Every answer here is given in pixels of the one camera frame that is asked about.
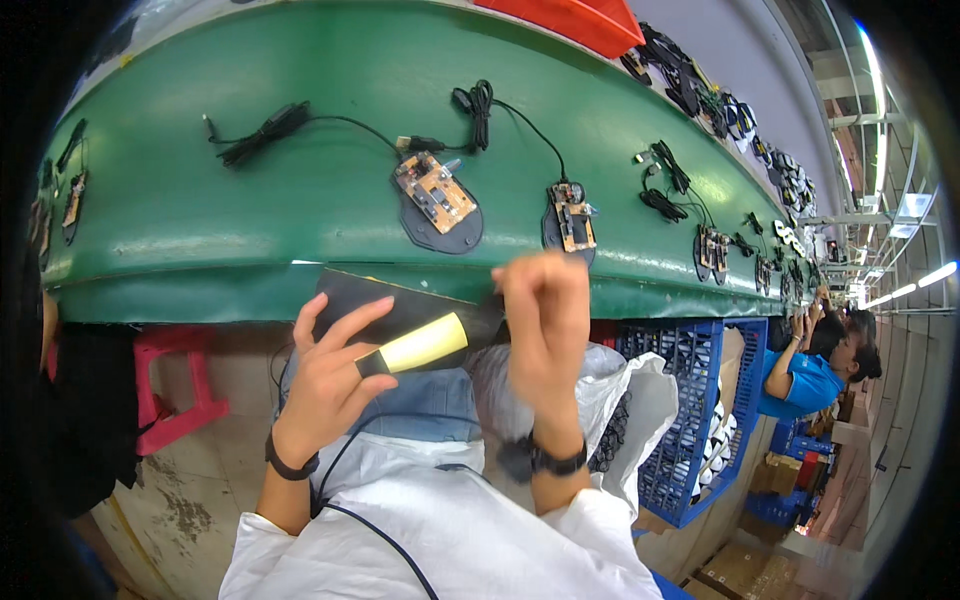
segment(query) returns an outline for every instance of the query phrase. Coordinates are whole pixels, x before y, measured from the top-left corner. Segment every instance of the lap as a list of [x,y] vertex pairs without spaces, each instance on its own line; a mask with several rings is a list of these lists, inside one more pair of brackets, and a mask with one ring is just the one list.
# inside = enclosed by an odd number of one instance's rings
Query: lap
[[[279,410],[283,410],[290,384],[297,374],[294,352],[280,378]],[[463,369],[404,372],[396,376],[399,385],[371,400],[348,433],[365,420],[384,413],[426,413],[477,421],[473,384]],[[463,420],[385,416],[370,422],[364,431],[419,442],[470,442],[480,439],[480,428]]]

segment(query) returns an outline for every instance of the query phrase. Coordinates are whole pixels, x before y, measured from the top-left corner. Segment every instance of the white sleeve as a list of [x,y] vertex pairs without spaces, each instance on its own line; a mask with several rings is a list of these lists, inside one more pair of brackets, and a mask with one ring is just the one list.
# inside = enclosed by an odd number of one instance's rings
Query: white sleeve
[[254,513],[240,515],[233,558],[220,584],[220,600],[243,600],[279,562],[297,538]]
[[551,511],[543,521],[577,545],[600,558],[649,577],[650,569],[640,562],[630,535],[630,507],[603,490],[580,490],[569,506]]

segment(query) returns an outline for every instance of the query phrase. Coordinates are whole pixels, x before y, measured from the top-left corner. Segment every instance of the mouse scroll wheel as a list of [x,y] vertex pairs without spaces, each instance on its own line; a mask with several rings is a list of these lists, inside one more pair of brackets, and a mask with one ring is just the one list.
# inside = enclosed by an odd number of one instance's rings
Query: mouse scroll wheel
[[570,184],[570,194],[573,196],[573,202],[579,204],[584,201],[584,186],[580,183]]

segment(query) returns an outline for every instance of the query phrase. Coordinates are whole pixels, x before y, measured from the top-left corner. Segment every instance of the green conveyor belt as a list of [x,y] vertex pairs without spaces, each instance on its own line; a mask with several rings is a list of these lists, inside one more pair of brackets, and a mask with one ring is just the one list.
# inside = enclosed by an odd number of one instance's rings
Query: green conveyor belt
[[[730,253],[727,283],[693,268],[697,217],[665,222],[642,204],[633,156],[669,144],[716,225],[740,231],[776,207],[750,175],[693,122],[608,64],[515,23],[427,3],[297,2],[248,10],[189,29],[135,57],[71,109],[54,160],[86,118],[89,182],[74,243],[65,247],[56,201],[44,276],[66,320],[231,322],[294,319],[319,265],[376,275],[464,300],[490,292],[489,268],[540,248],[546,186],[559,177],[550,149],[494,107],[490,148],[458,179],[483,209],[482,243],[451,256],[411,244],[389,175],[396,158],[344,123],[315,122],[242,168],[207,143],[201,115],[223,137],[254,131],[281,106],[309,100],[384,132],[467,139],[453,87],[489,80],[561,149],[572,180],[601,210],[591,269],[596,318],[770,315],[780,276],[758,294],[753,258]],[[61,181],[80,169],[75,152]]]

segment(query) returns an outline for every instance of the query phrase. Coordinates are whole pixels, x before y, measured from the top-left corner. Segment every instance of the wristwatch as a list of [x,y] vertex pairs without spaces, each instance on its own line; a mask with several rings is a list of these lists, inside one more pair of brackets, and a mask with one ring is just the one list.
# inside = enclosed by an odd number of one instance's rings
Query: wristwatch
[[518,483],[528,483],[534,473],[549,471],[567,477],[587,463],[587,441],[573,458],[558,459],[534,442],[534,434],[516,442],[505,442],[496,453],[496,462]]
[[289,468],[284,465],[283,461],[280,460],[280,457],[276,456],[273,430],[267,434],[266,446],[267,457],[264,460],[273,465],[276,474],[280,477],[283,477],[287,481],[303,481],[310,476],[310,473],[317,470],[317,465],[320,464],[320,452],[317,452],[310,457],[310,460],[308,460],[302,468]]
[[530,445],[530,461],[534,473],[547,470],[558,477],[567,477],[580,470],[587,463],[587,440],[584,440],[584,447],[580,448],[580,452],[576,456],[563,460],[554,458],[546,450],[539,447],[534,442],[533,432],[530,433]]

